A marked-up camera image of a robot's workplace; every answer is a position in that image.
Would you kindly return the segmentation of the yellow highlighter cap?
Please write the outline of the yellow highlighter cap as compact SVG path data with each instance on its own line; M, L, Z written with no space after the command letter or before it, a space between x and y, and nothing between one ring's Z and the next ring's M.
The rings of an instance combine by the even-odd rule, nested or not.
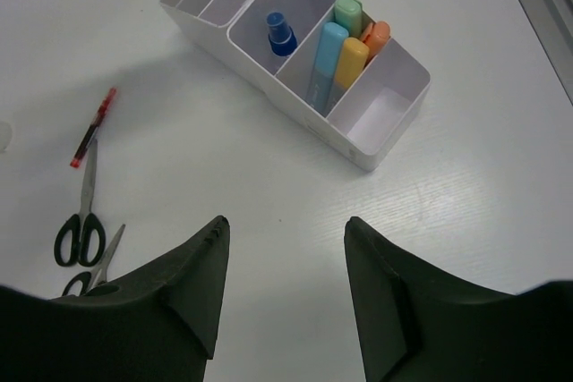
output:
M334 83L342 90L349 89L366 65L369 47L358 38L347 38L340 51Z

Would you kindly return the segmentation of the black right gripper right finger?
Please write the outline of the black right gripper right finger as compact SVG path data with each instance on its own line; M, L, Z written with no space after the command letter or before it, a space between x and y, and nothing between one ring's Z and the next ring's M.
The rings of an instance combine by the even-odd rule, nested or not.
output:
M494 291L416 257L359 217L346 223L344 245L367 380L571 380L571 282Z

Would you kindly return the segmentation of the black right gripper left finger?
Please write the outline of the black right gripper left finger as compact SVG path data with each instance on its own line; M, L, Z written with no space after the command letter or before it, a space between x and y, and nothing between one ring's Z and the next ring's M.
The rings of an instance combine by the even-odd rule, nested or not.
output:
M230 225L81 296L1 289L3 381L202 381L214 356Z

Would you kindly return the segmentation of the small black scissors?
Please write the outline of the small black scissors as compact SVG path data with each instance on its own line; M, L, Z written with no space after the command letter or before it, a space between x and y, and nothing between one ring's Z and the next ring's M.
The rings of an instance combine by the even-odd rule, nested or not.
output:
M83 271L74 276L65 286L62 296L70 295L72 288L76 284L80 284L79 295L84 295L95 287L98 287L107 282L107 271L112 258L115 255L116 249L121 241L126 224L122 224L118 231L115 233L111 243L107 246L103 256L98 264L92 270Z

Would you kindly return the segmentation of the large black scissors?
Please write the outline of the large black scissors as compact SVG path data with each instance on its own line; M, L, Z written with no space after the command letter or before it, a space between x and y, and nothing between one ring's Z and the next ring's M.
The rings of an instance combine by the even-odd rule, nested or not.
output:
M60 267L71 267L80 264L83 267L94 267L102 259L106 248L106 232L98 217L92 212L91 205L95 195L97 178L98 141L94 139L87 152L82 188L81 207L78 213L70 216L58 231L54 243L54 258ZM98 249L95 256L90 259L91 235L96 232L98 236ZM67 234L71 235L69 256L63 251L63 242Z

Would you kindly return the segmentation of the blue spray bottle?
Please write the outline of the blue spray bottle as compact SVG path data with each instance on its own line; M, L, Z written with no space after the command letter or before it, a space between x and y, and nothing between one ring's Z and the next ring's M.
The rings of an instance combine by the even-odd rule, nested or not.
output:
M266 23L271 51L281 57L293 54L298 43L284 14L280 12L269 13L266 17Z

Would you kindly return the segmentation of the orange highlighter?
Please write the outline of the orange highlighter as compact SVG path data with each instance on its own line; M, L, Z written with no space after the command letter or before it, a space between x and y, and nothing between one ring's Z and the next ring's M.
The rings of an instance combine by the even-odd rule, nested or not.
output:
M385 21L369 23L363 30L360 40L369 48L369 63L390 40L390 26Z

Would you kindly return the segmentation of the green highlighter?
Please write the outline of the green highlighter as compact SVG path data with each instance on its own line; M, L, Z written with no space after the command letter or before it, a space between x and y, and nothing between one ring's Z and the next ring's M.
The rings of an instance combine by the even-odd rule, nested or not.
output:
M362 34L362 3L358 0L337 0L334 3L335 22L345 28L353 38Z

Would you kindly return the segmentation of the red pen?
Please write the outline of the red pen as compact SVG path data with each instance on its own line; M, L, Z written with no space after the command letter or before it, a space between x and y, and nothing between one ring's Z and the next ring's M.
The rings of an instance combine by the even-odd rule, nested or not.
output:
M101 104L99 105L94 118L90 122L88 130L84 134L79 147L77 148L77 150L73 155L73 158L70 162L71 167L73 168L80 167L82 160L84 159L86 153L88 152L91 142L96 137L98 129L104 122L107 116L107 112L109 108L112 106L114 100L116 99L118 92L119 92L118 87L112 87L108 91L107 95L105 96Z

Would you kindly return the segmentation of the blue highlighter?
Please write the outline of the blue highlighter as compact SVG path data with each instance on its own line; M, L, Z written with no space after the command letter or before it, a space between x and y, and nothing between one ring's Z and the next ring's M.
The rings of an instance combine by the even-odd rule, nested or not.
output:
M326 113L340 51L348 37L348 31L333 21L326 22L321 28L312 75L305 98L309 106L321 115Z

